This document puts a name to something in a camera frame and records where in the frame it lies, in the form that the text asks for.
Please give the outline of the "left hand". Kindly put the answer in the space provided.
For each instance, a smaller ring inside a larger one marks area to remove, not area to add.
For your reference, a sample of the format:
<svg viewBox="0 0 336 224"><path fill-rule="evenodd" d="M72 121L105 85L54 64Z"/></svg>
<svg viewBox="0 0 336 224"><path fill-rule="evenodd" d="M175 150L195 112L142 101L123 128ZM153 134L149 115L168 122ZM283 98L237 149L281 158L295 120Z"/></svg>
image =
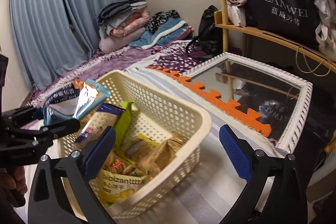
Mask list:
<svg viewBox="0 0 336 224"><path fill-rule="evenodd" d="M15 189L22 195L27 193L25 167L15 167L11 174L1 171L0 179L1 187L6 189Z"/></svg>

